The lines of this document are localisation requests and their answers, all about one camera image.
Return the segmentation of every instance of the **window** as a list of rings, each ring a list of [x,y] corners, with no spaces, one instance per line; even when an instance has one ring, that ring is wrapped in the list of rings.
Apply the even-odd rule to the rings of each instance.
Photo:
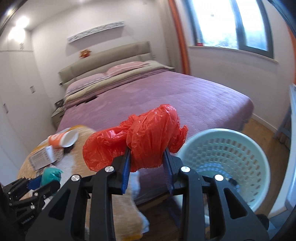
[[[185,1],[197,45],[274,57],[269,20],[261,0]]]

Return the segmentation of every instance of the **orange paper cup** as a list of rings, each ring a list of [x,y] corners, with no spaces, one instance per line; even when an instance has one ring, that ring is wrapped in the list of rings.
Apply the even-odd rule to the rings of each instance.
[[[72,146],[78,139],[78,132],[71,130],[48,137],[48,145],[52,145],[53,148],[69,147]]]

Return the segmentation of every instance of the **window pane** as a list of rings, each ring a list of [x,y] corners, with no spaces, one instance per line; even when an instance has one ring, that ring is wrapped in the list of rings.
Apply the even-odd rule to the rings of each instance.
[[[192,0],[205,46],[238,49],[230,0]]]
[[[263,18],[256,0],[236,0],[246,34],[246,45],[267,51]]]

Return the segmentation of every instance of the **beige upholstered headboard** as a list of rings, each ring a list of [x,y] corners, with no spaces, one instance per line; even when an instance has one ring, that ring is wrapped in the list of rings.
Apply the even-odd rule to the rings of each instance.
[[[115,65],[147,60],[152,60],[150,43],[148,41],[137,42],[90,55],[63,68],[59,75],[62,85],[67,88],[77,80],[94,74],[104,73]]]

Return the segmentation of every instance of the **light blue plastic basket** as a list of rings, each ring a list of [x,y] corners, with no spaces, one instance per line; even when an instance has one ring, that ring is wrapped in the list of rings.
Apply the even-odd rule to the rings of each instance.
[[[191,137],[177,156],[199,174],[222,174],[233,178],[249,207],[256,211],[270,183],[268,160],[261,147],[248,136],[228,129],[209,129]]]

